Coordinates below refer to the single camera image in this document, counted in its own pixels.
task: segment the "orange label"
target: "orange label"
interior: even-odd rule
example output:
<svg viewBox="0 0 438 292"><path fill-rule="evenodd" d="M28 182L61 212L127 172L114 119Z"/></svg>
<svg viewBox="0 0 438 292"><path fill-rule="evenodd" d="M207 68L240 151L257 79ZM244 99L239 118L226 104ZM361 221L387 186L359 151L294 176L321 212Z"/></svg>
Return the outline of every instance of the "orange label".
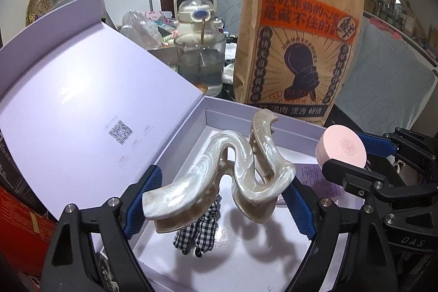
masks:
<svg viewBox="0 0 438 292"><path fill-rule="evenodd" d="M262 0L260 25L297 29L353 43L359 21L317 0Z"/></svg>

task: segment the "woven placemat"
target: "woven placemat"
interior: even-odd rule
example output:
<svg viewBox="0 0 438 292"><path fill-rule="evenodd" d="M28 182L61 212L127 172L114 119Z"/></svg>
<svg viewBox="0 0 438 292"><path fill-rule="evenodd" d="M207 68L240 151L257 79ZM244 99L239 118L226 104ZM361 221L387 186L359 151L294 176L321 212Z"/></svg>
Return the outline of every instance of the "woven placemat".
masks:
<svg viewBox="0 0 438 292"><path fill-rule="evenodd" d="M26 11L26 26L41 18L50 9L50 0L29 0Z"/></svg>

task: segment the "pink round compact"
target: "pink round compact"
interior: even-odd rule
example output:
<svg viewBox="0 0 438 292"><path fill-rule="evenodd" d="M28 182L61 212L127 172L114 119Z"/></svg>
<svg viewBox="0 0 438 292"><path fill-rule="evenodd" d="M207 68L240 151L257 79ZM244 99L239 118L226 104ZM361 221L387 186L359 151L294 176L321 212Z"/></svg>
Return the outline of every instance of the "pink round compact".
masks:
<svg viewBox="0 0 438 292"><path fill-rule="evenodd" d="M362 140L353 130L342 125L332 125L324 131L316 145L315 155L321 168L332 158L362 169L367 163Z"/></svg>

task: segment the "blue gripper pad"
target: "blue gripper pad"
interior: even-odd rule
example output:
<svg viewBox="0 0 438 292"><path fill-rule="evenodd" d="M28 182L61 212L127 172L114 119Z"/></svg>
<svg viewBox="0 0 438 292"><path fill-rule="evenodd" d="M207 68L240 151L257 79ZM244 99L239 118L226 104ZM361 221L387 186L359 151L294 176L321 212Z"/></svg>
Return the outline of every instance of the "blue gripper pad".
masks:
<svg viewBox="0 0 438 292"><path fill-rule="evenodd" d="M316 236L316 229L313 225L313 214L293 182L282 193L282 196L299 232L303 235L307 235L307 238L312 240Z"/></svg>
<svg viewBox="0 0 438 292"><path fill-rule="evenodd" d="M150 174L143 187L140 189L138 195L132 201L132 204L126 211L126 224L123 234L126 240L132 238L132 235L138 233L145 222L143 215L142 195L144 192L152 191L160 188L163 184L163 174L158 166L155 166L153 172Z"/></svg>
<svg viewBox="0 0 438 292"><path fill-rule="evenodd" d="M389 139L361 132L357 132L356 134L362 140L362 143L365 146L365 151L368 154L388 157L389 155L395 156L397 153L397 146L394 146Z"/></svg>

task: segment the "red packaging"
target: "red packaging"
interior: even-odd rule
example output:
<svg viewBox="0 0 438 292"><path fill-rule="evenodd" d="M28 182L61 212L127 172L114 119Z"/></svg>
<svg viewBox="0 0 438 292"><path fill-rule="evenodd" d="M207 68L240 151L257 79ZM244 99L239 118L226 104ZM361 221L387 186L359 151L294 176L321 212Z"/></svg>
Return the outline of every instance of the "red packaging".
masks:
<svg viewBox="0 0 438 292"><path fill-rule="evenodd" d="M0 187L0 250L14 269L40 277L54 230L55 223Z"/></svg>

